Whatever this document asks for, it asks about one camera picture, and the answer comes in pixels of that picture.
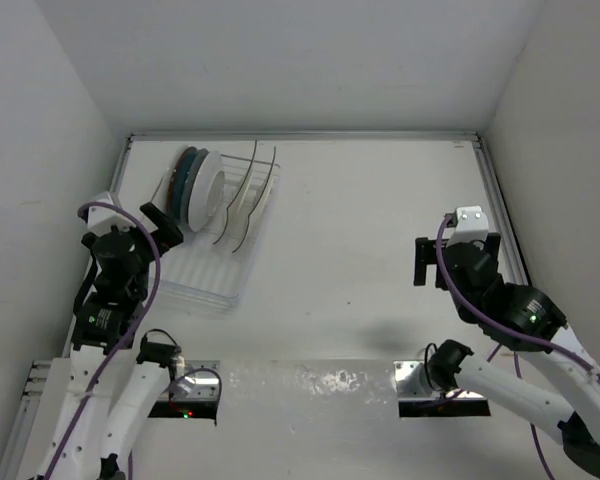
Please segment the teal blossom plate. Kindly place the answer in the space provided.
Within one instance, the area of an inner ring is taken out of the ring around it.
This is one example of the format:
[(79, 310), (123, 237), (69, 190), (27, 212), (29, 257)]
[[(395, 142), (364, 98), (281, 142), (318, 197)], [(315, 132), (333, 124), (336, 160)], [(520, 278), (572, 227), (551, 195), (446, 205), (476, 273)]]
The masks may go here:
[(180, 219), (180, 207), (182, 203), (184, 184), (197, 153), (198, 149), (196, 147), (187, 147), (178, 158), (170, 177), (169, 187), (167, 190), (166, 208), (167, 213), (175, 221)]

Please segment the red teal floral plate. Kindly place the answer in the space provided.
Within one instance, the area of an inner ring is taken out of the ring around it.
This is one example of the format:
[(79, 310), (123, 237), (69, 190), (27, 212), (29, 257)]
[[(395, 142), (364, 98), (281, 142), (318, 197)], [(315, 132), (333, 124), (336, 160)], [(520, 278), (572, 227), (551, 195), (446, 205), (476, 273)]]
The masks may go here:
[(194, 162), (194, 178), (187, 208), (187, 224), (193, 232), (201, 230), (218, 209), (224, 190), (225, 172), (221, 154), (208, 151)]

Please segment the square cream plate black rim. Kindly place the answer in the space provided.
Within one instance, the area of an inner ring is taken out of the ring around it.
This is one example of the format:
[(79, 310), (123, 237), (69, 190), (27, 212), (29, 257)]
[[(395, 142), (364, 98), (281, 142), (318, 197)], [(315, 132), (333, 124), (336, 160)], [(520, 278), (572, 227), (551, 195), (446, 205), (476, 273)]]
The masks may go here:
[(247, 237), (251, 234), (251, 231), (256, 226), (256, 223), (259, 221), (259, 218), (261, 217), (261, 215), (265, 209), (268, 197), (270, 195), (270, 192), (271, 192), (271, 189), (273, 186), (273, 180), (274, 180), (273, 170), (274, 170), (275, 166), (276, 166), (276, 148), (273, 148), (273, 156), (271, 159), (267, 177), (262, 182), (260, 189), (257, 191), (257, 194), (254, 197), (254, 203), (252, 205), (251, 210), (248, 213), (248, 216), (246, 217), (246, 223), (245, 223), (245, 229), (243, 232), (243, 236), (242, 236), (239, 244), (233, 249), (233, 253), (236, 253), (237, 251), (240, 250), (242, 245), (247, 240)]

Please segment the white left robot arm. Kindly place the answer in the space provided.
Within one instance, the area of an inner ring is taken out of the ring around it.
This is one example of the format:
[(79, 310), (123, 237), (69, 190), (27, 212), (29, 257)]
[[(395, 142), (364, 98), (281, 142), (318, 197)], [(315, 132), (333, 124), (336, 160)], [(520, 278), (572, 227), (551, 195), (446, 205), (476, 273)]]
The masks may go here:
[(147, 227), (112, 193), (82, 205), (91, 257), (73, 304), (70, 375), (39, 479), (126, 479), (124, 466), (142, 423), (175, 375), (174, 345), (135, 335), (157, 296), (161, 258), (180, 245), (175, 221), (147, 202)]

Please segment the blue white floral plate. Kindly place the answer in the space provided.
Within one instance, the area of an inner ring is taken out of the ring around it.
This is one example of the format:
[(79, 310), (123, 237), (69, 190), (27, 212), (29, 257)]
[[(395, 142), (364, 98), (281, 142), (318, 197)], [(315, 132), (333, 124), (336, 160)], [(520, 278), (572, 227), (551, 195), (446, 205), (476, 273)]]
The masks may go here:
[(181, 180), (178, 189), (174, 190), (172, 204), (174, 216), (182, 224), (188, 223), (186, 217), (191, 190), (200, 166), (208, 153), (209, 151), (207, 149), (197, 150), (191, 147), (187, 152), (187, 156), (184, 158), (184, 164), (180, 170)]

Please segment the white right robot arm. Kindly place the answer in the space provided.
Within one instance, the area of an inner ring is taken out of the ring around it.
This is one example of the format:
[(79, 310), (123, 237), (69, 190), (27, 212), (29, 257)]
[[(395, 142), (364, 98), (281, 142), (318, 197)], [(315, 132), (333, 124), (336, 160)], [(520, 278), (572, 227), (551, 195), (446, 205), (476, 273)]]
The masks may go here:
[(496, 233), (454, 231), (415, 241), (414, 283), (447, 291), (458, 317), (511, 353), (512, 371), (459, 340), (428, 346), (421, 390), (475, 393), (555, 442), (585, 474), (600, 479), (600, 368), (565, 314), (540, 290), (503, 278)]

